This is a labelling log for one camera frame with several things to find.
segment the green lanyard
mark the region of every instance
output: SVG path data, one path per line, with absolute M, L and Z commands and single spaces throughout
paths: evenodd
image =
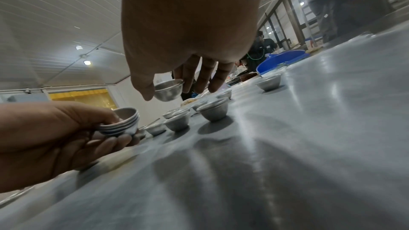
M 247 53 L 247 56 L 248 56 L 248 58 L 251 59 L 251 60 L 261 60 L 261 59 L 264 57 L 264 54 L 265 54 L 265 50 L 263 50 L 263 55 L 261 56 L 261 58 L 258 58 L 258 59 L 253 59 L 253 58 L 251 58 L 248 53 Z

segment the white paneled ceiling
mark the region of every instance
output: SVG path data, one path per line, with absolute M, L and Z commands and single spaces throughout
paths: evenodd
M 0 0 L 0 90 L 119 82 L 120 15 L 121 0 Z

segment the yellow curtain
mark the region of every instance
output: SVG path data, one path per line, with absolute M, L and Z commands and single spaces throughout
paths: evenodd
M 59 92 L 49 94 L 53 101 L 76 101 L 98 107 L 116 109 L 116 105 L 106 89 Z

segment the person wearing gray shirt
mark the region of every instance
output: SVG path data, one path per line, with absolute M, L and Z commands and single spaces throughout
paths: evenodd
M 324 42 L 346 35 L 394 11 L 388 0 L 307 0 Z

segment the metal tabletop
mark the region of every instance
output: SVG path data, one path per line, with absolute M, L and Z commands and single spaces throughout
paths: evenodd
M 195 115 L 60 176 L 1 209 L 0 228 L 408 229 L 408 38 L 326 50 L 273 92 L 234 86 L 224 120 Z

